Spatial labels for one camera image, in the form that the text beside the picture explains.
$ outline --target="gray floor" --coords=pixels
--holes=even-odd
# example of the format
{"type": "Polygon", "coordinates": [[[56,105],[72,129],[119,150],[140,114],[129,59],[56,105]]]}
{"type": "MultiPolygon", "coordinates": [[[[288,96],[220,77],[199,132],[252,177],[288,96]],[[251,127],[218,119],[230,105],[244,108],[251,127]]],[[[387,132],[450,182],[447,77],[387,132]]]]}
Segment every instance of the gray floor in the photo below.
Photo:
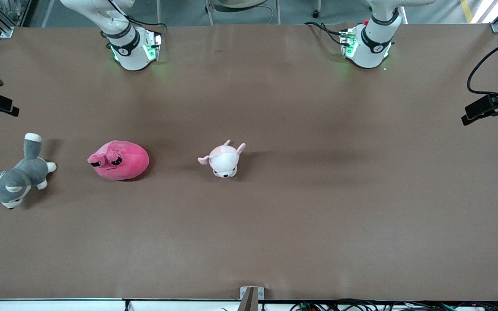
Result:
{"type": "MultiPolygon", "coordinates": [[[[316,9],[316,0],[280,0],[282,24],[303,24],[316,21],[325,24],[341,22],[362,22],[370,17],[365,0],[323,0],[322,11],[318,18],[311,14],[316,9]]],[[[498,0],[490,5],[492,8],[498,0]]],[[[476,13],[481,0],[468,0],[473,13],[476,13]]],[[[271,24],[277,23],[275,0],[264,4],[273,10],[271,24]]],[[[204,0],[162,0],[162,22],[169,26],[206,26],[209,18],[204,10],[204,0]]],[[[434,4],[422,7],[405,8],[411,24],[452,24],[467,23],[460,0],[437,0],[434,4]]],[[[156,23],[155,0],[137,0],[134,6],[126,10],[131,16],[148,23],[156,23]]],[[[217,24],[267,23],[271,12],[267,8],[257,7],[243,12],[215,12],[217,24]]],[[[86,17],[64,7],[60,0],[37,0],[32,20],[32,27],[95,27],[86,17]]]]}

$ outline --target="chair leg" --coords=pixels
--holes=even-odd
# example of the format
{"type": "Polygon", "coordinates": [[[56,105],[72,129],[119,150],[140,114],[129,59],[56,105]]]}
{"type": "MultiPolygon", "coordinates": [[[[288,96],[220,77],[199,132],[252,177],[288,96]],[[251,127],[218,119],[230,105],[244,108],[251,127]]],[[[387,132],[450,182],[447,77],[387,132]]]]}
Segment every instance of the chair leg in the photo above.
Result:
{"type": "Polygon", "coordinates": [[[276,13],[278,14],[278,25],[281,25],[282,20],[280,18],[280,0],[276,0],[276,13]]]}
{"type": "Polygon", "coordinates": [[[205,11],[207,11],[207,14],[209,14],[209,22],[211,23],[211,26],[214,25],[214,23],[213,23],[213,5],[211,4],[210,0],[205,0],[205,11]]]}
{"type": "Polygon", "coordinates": [[[320,10],[322,9],[322,0],[318,0],[318,8],[314,10],[313,17],[318,18],[320,16],[320,10]]]}
{"type": "Polygon", "coordinates": [[[160,23],[161,18],[160,18],[160,0],[156,0],[156,22],[160,23]]]}

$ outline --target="pig ear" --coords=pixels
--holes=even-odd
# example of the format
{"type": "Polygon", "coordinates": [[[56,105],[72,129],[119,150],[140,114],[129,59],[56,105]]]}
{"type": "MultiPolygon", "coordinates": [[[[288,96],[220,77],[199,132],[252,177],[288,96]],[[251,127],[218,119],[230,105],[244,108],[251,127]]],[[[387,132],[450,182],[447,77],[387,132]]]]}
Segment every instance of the pig ear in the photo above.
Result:
{"type": "Polygon", "coordinates": [[[209,156],[205,156],[204,158],[197,158],[197,161],[201,163],[201,165],[208,165],[209,164],[209,156]]]}
{"type": "Polygon", "coordinates": [[[237,150],[236,150],[236,153],[237,154],[241,154],[241,152],[245,149],[245,143],[241,144],[237,150]]]}
{"type": "Polygon", "coordinates": [[[116,151],[116,150],[107,151],[107,160],[109,160],[109,161],[118,160],[118,151],[116,151]]]}
{"type": "Polygon", "coordinates": [[[95,164],[101,162],[99,165],[101,165],[103,162],[105,162],[105,158],[103,157],[102,154],[94,153],[87,158],[87,163],[90,164],[95,164]]]}

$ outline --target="green led light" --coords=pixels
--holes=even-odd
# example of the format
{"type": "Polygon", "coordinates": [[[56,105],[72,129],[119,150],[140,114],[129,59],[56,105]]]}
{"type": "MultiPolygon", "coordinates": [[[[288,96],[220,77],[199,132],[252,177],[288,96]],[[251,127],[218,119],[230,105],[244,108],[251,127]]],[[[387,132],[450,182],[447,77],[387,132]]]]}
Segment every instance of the green led light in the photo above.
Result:
{"type": "Polygon", "coordinates": [[[155,49],[151,46],[146,46],[144,44],[144,51],[146,52],[147,58],[150,60],[155,59],[155,49]]]}
{"type": "Polygon", "coordinates": [[[118,61],[118,56],[116,56],[115,49],[113,49],[112,45],[111,45],[111,51],[112,51],[113,55],[115,56],[115,60],[118,61]]]}

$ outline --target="plush dog tail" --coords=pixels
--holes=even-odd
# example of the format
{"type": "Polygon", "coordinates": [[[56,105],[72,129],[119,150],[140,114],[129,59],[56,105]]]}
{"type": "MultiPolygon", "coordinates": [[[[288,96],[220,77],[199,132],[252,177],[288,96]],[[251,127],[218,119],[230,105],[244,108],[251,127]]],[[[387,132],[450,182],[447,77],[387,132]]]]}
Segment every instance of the plush dog tail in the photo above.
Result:
{"type": "Polygon", "coordinates": [[[35,159],[42,151],[42,138],[38,134],[28,133],[24,136],[24,158],[35,159]]]}

